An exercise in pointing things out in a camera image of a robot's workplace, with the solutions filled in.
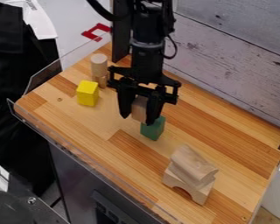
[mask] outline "wooden block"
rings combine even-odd
[[[98,80],[98,84],[100,88],[106,88],[107,87],[107,81],[108,81],[108,77],[107,75],[102,76],[102,77],[97,77]]]
[[[211,176],[210,178],[203,179],[202,181],[197,181],[193,178],[189,178],[187,173],[184,173],[182,170],[180,170],[174,163],[170,163],[168,166],[168,169],[174,173],[179,179],[181,179],[183,182],[185,182],[187,185],[194,187],[195,189],[199,190],[211,182],[215,181],[215,177]]]
[[[91,59],[92,76],[103,77],[108,75],[108,57],[102,53],[94,54]]]
[[[203,186],[214,180],[218,169],[187,145],[179,147],[171,156],[171,170],[187,184]]]
[[[165,128],[165,118],[160,116],[152,125],[141,123],[141,134],[153,141],[157,141]]]
[[[163,183],[166,186],[171,188],[179,187],[187,191],[191,196],[192,200],[201,206],[203,206],[206,201],[209,193],[211,192],[214,181],[205,185],[201,189],[197,190],[193,185],[186,184],[183,180],[181,180],[178,176],[176,176],[173,172],[171,172],[168,168],[164,172]]]
[[[98,83],[82,80],[76,90],[78,103],[85,106],[95,106],[99,97]]]
[[[132,104],[132,118],[140,123],[146,123],[146,105],[148,98],[139,95]]]

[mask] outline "wood grain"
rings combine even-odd
[[[233,0],[231,4],[237,2],[233,9],[239,14],[245,13],[241,8],[243,1],[247,4],[245,9],[251,4],[268,4],[268,1],[261,3],[257,0]],[[214,0],[211,3],[207,0],[180,2],[186,4],[191,12],[204,4],[205,7],[201,9],[203,13],[197,16],[200,18],[206,16],[208,12],[205,13],[205,10],[209,9],[212,15],[208,15],[210,16],[208,18],[220,20],[221,23],[224,23],[223,19],[218,19],[215,15],[224,18],[221,13],[230,5],[229,0]],[[214,5],[220,6],[222,11],[214,11]],[[230,11],[225,14],[229,13],[232,13],[230,18],[236,17]],[[180,15],[175,17],[177,23],[172,37],[178,44],[178,54],[176,58],[165,62],[167,64],[165,69],[280,126],[280,56],[187,17]],[[233,28],[243,32],[240,26]],[[262,39],[271,39],[273,36],[277,38],[280,34],[271,31],[267,26],[262,29],[264,32],[270,32],[270,35],[262,35]],[[174,52],[170,41],[166,49],[169,55]]]
[[[110,59],[110,45],[96,53]],[[77,104],[70,93],[91,79],[90,56],[18,100],[17,113],[171,223],[248,222],[279,163],[280,129],[169,74],[184,83],[180,101],[165,106],[164,134],[151,141],[140,134],[139,122],[120,117],[114,90],[101,89],[95,108]],[[127,57],[118,65],[129,63]],[[182,144],[220,170],[205,206],[162,184]]]

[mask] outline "wooden tabletop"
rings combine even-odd
[[[110,60],[110,49],[108,44],[96,52]],[[95,108],[77,103],[77,85],[90,80],[89,58],[23,96],[17,113],[169,222],[249,222],[280,161],[280,129],[166,73],[183,87],[178,105],[164,106],[164,134],[151,141],[140,134],[139,122],[120,117],[113,89],[100,90]],[[130,57],[117,65],[128,67]],[[204,206],[162,184],[181,144],[220,169]]]

